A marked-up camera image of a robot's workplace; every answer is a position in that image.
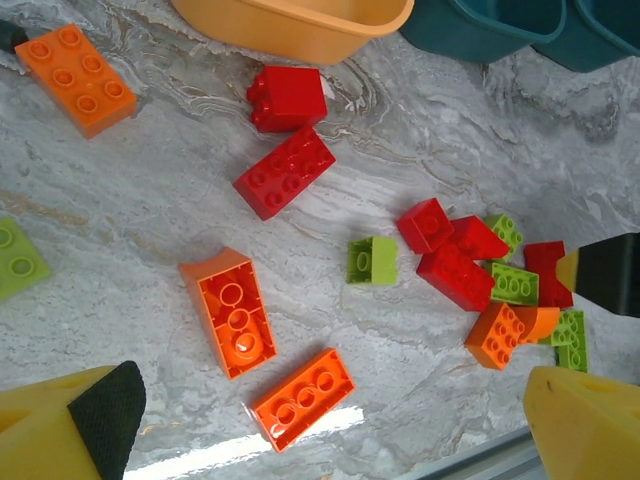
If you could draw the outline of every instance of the green brick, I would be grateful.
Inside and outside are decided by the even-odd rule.
[[[560,321],[568,326],[572,341],[567,345],[556,348],[558,365],[571,370],[589,373],[589,356],[587,353],[587,329],[585,328],[584,312],[580,310],[566,310],[562,312]]]
[[[491,300],[532,307],[538,305],[540,282],[537,273],[497,262],[489,262],[486,268],[496,281],[491,290]]]
[[[0,218],[0,302],[51,275],[18,224]]]
[[[347,283],[395,285],[398,247],[390,237],[369,237],[349,243]]]
[[[558,365],[569,370],[589,373],[589,358],[587,350],[578,350],[570,345],[556,347],[558,352]]]
[[[500,259],[503,262],[508,261],[524,240],[522,234],[516,230],[515,222],[510,216],[503,213],[485,218],[484,223],[493,233],[498,235],[503,242],[509,245],[509,253]]]
[[[584,312],[579,310],[566,310],[560,314],[558,326],[547,338],[538,343],[559,347],[562,345],[580,345],[578,335],[584,337]]]

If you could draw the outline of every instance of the gray marble surface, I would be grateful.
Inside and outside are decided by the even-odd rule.
[[[128,480],[390,479],[512,431],[551,349],[478,366],[462,345],[475,315],[415,275],[394,219],[437,196],[454,216],[508,212],[528,242],[640,228],[635,60],[579,75],[527,49],[483,68],[376,40],[322,68],[337,164],[263,223],[231,182],[285,138],[258,134],[244,100],[281,60],[198,35],[164,0],[5,0],[0,18],[33,35],[78,23],[139,98],[85,141],[0,56],[0,214],[55,272],[0,305],[0,390],[135,360],[148,404]],[[399,240],[395,287],[345,285],[347,242],[371,234]],[[225,245],[254,259],[280,350],[234,382],[176,268]],[[639,382],[640,323],[577,306],[593,372]],[[358,388],[276,454],[245,405],[325,345]]]

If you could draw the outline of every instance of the orange brick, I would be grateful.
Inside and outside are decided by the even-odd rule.
[[[338,352],[328,348],[251,409],[273,448],[282,452],[355,388]]]
[[[136,110],[136,96],[76,25],[23,43],[16,54],[86,138]]]
[[[230,380],[276,356],[250,258],[225,248],[217,257],[179,268],[211,348]]]
[[[519,343],[538,343],[547,338],[558,326],[560,308],[558,307],[511,307],[524,323],[524,332]]]
[[[504,370],[524,329],[509,305],[492,303],[480,314],[464,345],[482,366]]]

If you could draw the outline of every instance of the teal container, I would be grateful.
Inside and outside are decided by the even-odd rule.
[[[565,0],[416,0],[400,32],[421,50],[491,63],[555,40],[566,15]]]
[[[638,0],[567,0],[567,24],[560,36],[534,48],[576,72],[591,72],[640,55]]]

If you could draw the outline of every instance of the orange container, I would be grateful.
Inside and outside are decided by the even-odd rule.
[[[414,0],[172,0],[200,32],[222,42],[333,64],[398,30]]]

